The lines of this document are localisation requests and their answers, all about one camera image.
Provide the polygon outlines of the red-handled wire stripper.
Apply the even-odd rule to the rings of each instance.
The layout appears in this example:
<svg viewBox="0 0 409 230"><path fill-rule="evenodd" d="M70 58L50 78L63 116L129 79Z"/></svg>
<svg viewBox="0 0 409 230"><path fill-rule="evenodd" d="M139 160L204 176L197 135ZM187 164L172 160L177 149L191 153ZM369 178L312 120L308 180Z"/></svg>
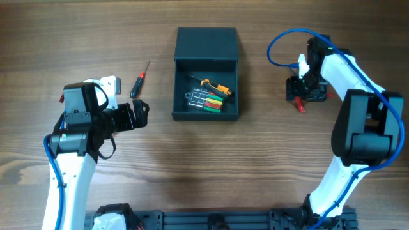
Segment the red-handled wire stripper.
<svg viewBox="0 0 409 230"><path fill-rule="evenodd" d="M327 93L327 96L329 98L332 98L334 95L332 93ZM295 97L295 102L296 102L298 111L301 112L301 113L305 113L305 108L304 108L304 106L302 104L302 100L301 100L301 98L299 96Z"/></svg>

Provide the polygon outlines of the clear pack of colourful screwdrivers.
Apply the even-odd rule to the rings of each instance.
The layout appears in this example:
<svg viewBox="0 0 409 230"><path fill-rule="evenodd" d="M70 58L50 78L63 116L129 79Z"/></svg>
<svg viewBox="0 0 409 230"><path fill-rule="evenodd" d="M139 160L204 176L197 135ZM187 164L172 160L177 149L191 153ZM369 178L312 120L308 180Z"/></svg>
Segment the clear pack of colourful screwdrivers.
<svg viewBox="0 0 409 230"><path fill-rule="evenodd" d="M192 91L186 92L185 98L188 106L211 113L221 113L224 105L223 98L202 88L193 88Z"/></svg>

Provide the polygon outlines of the orange black long-nose pliers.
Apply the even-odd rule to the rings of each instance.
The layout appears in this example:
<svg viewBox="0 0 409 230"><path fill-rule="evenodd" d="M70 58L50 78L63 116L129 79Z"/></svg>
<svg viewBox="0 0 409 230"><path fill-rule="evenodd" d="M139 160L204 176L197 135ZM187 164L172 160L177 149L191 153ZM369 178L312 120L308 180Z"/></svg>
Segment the orange black long-nose pliers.
<svg viewBox="0 0 409 230"><path fill-rule="evenodd" d="M217 82L211 81L209 79L200 79L199 77L196 77L192 74L189 74L189 77L200 83L200 85L206 88L208 91L211 91L216 96L219 96L223 99L229 98L233 95L233 92L229 88Z"/></svg>

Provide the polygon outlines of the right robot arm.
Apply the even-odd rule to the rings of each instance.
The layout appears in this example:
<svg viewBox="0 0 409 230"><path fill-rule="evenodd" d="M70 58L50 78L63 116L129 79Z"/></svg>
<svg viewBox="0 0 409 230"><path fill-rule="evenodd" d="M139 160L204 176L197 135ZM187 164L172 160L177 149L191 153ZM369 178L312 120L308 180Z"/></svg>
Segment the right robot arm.
<svg viewBox="0 0 409 230"><path fill-rule="evenodd" d="M286 99L323 102L331 85L342 105L331 135L334 154L322 181L306 205L315 217L336 217L364 176L391 159L397 149L403 97L376 85L359 67L352 53L335 50L330 37L307 41L307 54L298 59L298 74L286 80Z"/></svg>

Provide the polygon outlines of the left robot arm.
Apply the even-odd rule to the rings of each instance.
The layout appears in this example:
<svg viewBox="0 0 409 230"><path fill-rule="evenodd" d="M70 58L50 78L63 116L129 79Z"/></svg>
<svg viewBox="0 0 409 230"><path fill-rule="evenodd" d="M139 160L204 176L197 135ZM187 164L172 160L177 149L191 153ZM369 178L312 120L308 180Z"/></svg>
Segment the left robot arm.
<svg viewBox="0 0 409 230"><path fill-rule="evenodd" d="M43 229L83 229L89 186L100 147L117 132L145 127L149 105L140 99L113 105L117 92L96 82L63 89L65 111L43 140L50 162L50 187Z"/></svg>

